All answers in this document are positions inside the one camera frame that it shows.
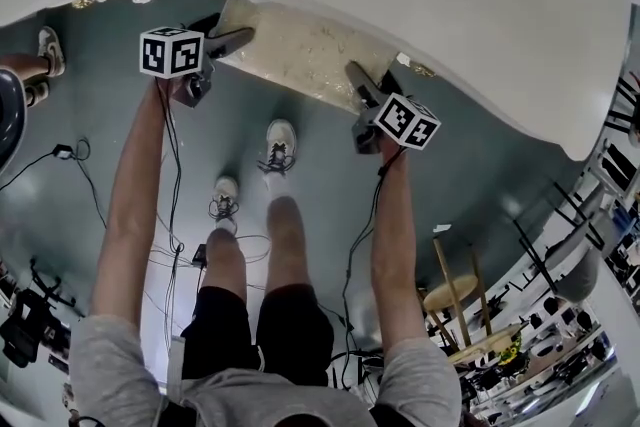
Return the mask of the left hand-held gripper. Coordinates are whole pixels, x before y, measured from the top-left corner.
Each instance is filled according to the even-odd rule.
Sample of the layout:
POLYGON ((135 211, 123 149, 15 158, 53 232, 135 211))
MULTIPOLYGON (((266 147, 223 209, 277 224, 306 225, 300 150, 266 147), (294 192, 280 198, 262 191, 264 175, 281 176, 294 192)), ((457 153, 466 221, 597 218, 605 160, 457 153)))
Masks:
POLYGON ((255 35, 254 28, 243 27, 215 36, 220 16, 220 12, 213 13, 191 23, 187 29, 164 26, 141 33, 139 71, 157 79, 177 80, 180 87, 173 98, 195 108, 211 89, 205 37, 206 55, 218 60, 249 44, 255 35))

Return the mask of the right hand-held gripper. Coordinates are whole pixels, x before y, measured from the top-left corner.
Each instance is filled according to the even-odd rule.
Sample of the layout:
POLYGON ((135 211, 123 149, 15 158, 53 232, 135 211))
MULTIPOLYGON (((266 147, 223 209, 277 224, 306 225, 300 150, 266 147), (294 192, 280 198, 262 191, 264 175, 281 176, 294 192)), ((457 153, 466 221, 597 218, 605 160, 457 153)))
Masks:
POLYGON ((365 109, 352 127, 359 154, 379 153, 382 134, 401 147, 423 150, 440 128, 440 120, 429 109, 400 94, 391 70, 383 75, 380 90, 355 61, 345 66, 345 73, 365 109))

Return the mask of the cream cushioned stool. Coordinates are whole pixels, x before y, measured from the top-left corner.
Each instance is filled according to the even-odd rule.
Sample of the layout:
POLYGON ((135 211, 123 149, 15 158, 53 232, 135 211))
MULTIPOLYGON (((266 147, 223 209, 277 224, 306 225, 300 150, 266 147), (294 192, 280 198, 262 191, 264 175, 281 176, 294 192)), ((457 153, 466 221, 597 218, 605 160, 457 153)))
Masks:
POLYGON ((355 61, 379 82, 398 51, 334 20, 273 2, 226 0, 217 29, 251 27, 251 42, 221 61, 243 72, 357 114, 361 103, 345 73, 355 61))

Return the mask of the person's right forearm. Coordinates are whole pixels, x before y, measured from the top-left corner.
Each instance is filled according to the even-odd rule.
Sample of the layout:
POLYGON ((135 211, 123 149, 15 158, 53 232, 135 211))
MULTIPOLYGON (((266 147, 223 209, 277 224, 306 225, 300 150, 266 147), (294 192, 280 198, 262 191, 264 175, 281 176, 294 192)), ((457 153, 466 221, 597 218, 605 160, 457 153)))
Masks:
POLYGON ((371 283, 384 352, 400 342, 427 336, 416 290, 416 236, 408 156, 385 137, 380 143, 383 165, 375 215, 371 283))

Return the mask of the person's left forearm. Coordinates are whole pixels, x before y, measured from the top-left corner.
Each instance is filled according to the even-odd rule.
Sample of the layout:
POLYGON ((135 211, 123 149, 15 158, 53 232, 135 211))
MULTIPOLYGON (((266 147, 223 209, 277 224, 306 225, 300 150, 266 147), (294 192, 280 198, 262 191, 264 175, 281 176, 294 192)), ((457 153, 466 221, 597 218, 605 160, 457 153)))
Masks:
POLYGON ((165 114, 172 92, 170 81, 155 79, 137 109, 115 174, 91 296, 92 315, 118 317, 136 328, 155 236, 165 114))

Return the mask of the round wooden stool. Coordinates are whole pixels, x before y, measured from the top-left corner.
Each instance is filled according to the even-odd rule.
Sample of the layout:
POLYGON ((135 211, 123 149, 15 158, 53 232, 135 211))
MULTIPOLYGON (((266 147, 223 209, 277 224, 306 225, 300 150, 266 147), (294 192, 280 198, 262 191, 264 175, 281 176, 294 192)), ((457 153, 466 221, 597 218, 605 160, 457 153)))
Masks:
POLYGON ((438 237, 433 240, 433 244, 445 282, 426 294, 422 299, 422 307, 427 313, 427 316, 440 331, 440 334, 444 338, 446 344, 452 349, 459 351, 458 343, 444 326, 443 322, 438 317, 438 313, 449 307, 454 308, 454 313, 456 314, 464 346, 470 347, 471 337, 464 317, 461 300, 468 297, 471 293, 476 292, 481 301, 481 313, 485 322, 486 335, 490 337, 493 334, 493 329, 489 316, 484 278, 480 269, 479 259, 473 249, 470 250, 473 274, 454 277, 451 273, 438 237))

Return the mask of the person's right white shoe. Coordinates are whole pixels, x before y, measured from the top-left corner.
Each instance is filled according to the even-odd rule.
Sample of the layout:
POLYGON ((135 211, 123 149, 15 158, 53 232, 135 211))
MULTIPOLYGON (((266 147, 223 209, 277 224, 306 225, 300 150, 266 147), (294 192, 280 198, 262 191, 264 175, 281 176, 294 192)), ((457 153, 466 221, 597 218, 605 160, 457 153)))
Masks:
POLYGON ((267 175, 285 176, 296 162, 296 133, 291 123, 284 119, 271 122, 266 133, 266 160, 258 162, 260 171, 267 175))

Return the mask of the person's white shoe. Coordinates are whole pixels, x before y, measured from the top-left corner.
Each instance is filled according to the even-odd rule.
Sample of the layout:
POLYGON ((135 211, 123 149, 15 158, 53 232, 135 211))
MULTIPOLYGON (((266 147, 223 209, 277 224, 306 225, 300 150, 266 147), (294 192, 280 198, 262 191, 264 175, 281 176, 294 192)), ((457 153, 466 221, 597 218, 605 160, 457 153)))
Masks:
POLYGON ((214 185, 213 196, 209 204, 209 216, 217 229, 224 229, 234 235, 237 231, 235 214, 239 209, 237 198, 239 187, 229 176, 220 176, 214 185))
POLYGON ((266 133, 266 160, 258 162, 260 171, 267 175, 285 176, 296 162, 296 133, 291 123, 284 119, 271 122, 266 133))

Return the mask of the person's left white shoe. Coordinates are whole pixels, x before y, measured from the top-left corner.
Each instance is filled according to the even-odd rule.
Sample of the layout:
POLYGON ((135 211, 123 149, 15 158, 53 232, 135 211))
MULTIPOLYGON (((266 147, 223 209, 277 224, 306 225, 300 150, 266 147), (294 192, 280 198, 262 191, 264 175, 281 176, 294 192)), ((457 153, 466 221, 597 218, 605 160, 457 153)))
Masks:
POLYGON ((224 229, 234 235, 237 231, 235 214, 239 209, 237 198, 239 187, 229 176, 220 176, 214 185, 213 196, 209 204, 209 216, 217 229, 224 229))

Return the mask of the person's right leg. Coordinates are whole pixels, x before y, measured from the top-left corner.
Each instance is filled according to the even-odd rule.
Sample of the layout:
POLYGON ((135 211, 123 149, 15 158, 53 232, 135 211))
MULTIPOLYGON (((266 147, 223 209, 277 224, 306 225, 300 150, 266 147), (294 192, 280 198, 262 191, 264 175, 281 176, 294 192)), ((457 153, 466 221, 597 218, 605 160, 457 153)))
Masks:
POLYGON ((304 223, 288 180, 278 172, 266 173, 264 180, 270 195, 267 231, 271 240, 266 291, 310 285, 304 223))

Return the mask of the person's leg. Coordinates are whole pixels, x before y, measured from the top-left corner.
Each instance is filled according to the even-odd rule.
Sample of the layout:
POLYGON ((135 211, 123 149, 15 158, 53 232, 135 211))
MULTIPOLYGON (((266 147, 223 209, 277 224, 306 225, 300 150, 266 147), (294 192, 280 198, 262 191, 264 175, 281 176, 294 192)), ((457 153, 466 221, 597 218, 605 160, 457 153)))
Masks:
POLYGON ((270 195, 267 231, 271 240, 266 291, 310 285, 304 223, 288 180, 278 172, 266 173, 264 180, 270 195))
POLYGON ((208 236, 202 286, 222 288, 247 301, 246 261, 232 218, 218 220, 208 236))

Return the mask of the person's left leg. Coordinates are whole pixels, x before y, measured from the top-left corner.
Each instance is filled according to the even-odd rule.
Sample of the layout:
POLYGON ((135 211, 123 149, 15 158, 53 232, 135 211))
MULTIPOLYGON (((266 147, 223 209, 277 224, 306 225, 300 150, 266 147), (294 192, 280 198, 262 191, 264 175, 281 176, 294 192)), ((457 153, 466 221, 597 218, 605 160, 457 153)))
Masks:
POLYGON ((222 288, 247 301, 246 261, 232 218, 218 220, 208 236, 202 286, 222 288))

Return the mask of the person's black shorts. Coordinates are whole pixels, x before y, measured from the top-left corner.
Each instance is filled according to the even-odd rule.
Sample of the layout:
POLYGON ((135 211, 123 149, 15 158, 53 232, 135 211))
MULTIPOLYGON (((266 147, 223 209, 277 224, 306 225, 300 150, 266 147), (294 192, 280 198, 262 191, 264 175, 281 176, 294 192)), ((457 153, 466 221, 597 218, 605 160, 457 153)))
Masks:
POLYGON ((205 286, 198 292, 194 317, 181 337, 185 379, 245 369, 277 374, 296 385, 328 385, 334 331, 308 284, 266 293, 255 335, 238 295, 205 286))

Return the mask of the yellow flower bunch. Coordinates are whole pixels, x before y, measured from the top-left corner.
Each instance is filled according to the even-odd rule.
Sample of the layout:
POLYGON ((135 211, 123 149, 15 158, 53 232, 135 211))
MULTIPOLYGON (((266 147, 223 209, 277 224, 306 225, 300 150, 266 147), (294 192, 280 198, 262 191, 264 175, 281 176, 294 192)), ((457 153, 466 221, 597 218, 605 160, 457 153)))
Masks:
POLYGON ((522 335, 517 333, 511 337, 510 345, 499 356, 499 366, 505 366, 513 361, 519 354, 522 345, 522 335))

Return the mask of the person's grey t-shirt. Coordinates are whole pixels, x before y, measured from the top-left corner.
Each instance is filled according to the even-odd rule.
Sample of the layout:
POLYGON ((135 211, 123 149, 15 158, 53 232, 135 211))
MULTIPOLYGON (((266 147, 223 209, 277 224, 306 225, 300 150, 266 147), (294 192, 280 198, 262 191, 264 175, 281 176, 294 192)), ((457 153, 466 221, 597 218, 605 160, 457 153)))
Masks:
POLYGON ((69 364, 79 412, 104 427, 277 427, 293 416, 325 427, 458 427, 462 409, 457 373, 427 338, 387 352, 373 408, 346 391, 244 369, 176 381, 175 396, 167 398, 145 367, 133 327, 110 316, 79 324, 69 364))

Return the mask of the grey chair with black frame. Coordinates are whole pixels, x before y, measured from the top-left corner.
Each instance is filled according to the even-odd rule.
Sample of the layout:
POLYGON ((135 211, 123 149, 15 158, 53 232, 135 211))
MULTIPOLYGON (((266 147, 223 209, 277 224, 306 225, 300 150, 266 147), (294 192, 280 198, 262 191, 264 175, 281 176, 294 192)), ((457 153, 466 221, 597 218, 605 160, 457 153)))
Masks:
POLYGON ((630 71, 628 75, 635 84, 623 76, 618 78, 604 127, 624 133, 632 145, 640 145, 640 74, 630 71))
POLYGON ((533 264, 534 277, 541 277, 556 297, 577 304, 593 290, 598 260, 605 249, 605 239, 596 227, 596 217, 603 213, 601 204, 605 189, 600 184, 584 201, 577 203, 559 183, 554 182, 553 187, 575 212, 570 218, 560 208, 555 208, 555 213, 570 225, 567 235, 541 257, 520 224, 516 220, 513 224, 520 234, 519 242, 533 264))

